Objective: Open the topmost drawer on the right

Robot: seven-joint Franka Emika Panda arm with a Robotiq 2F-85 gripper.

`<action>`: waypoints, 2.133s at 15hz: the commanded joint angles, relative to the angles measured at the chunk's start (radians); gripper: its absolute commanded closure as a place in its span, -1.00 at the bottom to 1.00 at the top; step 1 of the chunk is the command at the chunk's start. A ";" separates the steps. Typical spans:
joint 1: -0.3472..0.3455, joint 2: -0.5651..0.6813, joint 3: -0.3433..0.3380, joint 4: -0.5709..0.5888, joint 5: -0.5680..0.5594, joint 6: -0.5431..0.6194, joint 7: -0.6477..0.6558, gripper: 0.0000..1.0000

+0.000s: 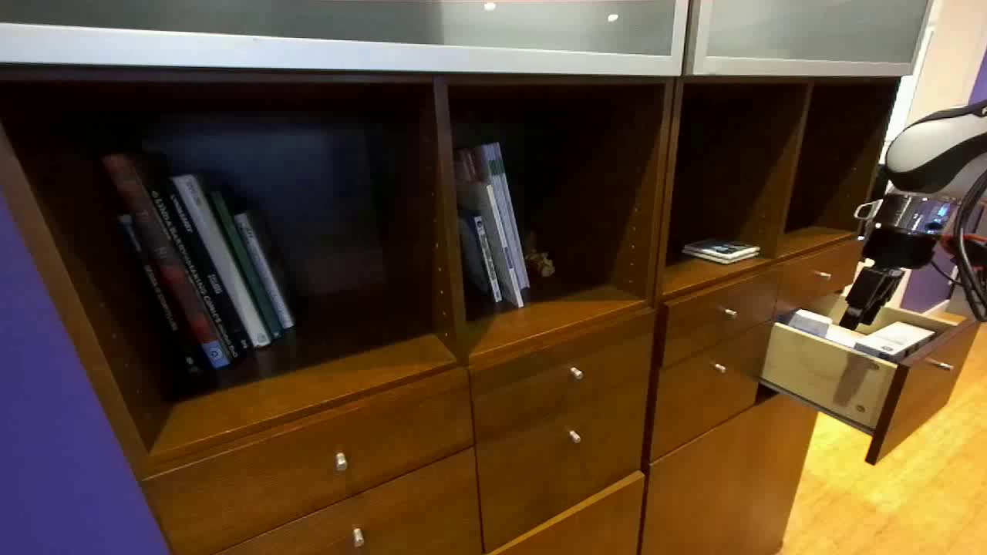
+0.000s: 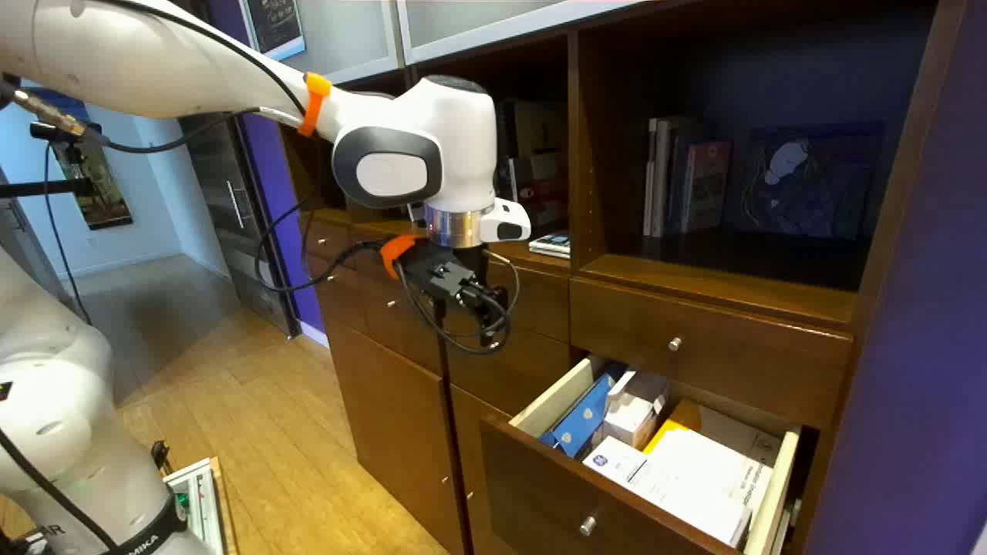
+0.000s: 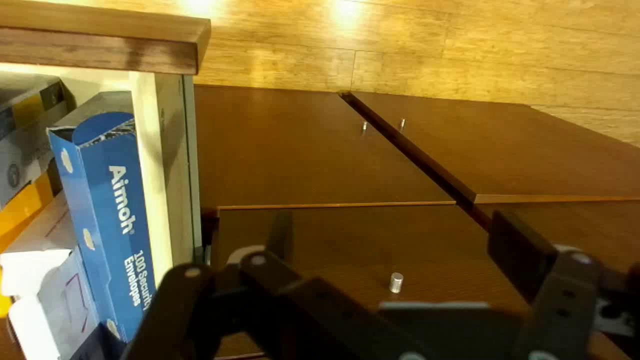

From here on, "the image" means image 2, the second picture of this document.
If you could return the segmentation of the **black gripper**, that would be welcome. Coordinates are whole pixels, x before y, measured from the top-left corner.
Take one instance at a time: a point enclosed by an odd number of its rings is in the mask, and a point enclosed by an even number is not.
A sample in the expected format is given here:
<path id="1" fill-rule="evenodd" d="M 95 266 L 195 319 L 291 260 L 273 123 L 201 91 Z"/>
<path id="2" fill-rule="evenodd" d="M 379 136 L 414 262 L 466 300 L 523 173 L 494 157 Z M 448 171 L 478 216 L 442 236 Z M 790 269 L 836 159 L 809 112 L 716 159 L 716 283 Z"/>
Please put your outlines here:
<path id="1" fill-rule="evenodd" d="M 504 344 L 509 340 L 509 309 L 455 251 L 418 240 L 398 255 L 394 270 L 408 303 L 444 344 L 455 344 L 455 336 L 442 328 L 444 305 L 459 305 L 472 314 L 482 344 Z"/>

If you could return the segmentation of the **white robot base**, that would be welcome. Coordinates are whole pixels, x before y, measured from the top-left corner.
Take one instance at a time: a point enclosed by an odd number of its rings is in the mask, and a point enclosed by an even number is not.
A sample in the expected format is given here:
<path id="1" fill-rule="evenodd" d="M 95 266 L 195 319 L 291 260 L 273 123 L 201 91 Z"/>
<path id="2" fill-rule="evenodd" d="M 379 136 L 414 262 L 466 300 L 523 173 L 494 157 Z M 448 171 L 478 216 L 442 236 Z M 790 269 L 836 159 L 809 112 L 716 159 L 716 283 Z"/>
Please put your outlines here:
<path id="1" fill-rule="evenodd" d="M 111 344 L 0 252 L 0 492 L 55 555 L 213 555 L 124 428 Z"/>

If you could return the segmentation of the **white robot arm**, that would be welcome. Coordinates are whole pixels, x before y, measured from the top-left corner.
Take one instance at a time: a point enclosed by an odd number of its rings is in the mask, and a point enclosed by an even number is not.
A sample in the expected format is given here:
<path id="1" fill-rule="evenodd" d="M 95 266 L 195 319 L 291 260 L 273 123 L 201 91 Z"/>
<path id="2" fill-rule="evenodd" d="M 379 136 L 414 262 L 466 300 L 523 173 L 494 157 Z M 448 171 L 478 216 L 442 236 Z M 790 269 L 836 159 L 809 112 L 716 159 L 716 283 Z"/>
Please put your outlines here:
<path id="1" fill-rule="evenodd" d="M 521 202 L 494 187 L 496 108 L 472 80 L 427 74 L 398 97 L 353 91 L 245 47 L 174 0 L 0 0 L 2 97 L 22 80 L 136 116 L 258 115 L 331 144 L 346 200 L 418 202 L 422 229 L 375 245 L 408 297 L 466 309 L 487 351 L 512 309 L 462 262 L 531 235 Z"/>

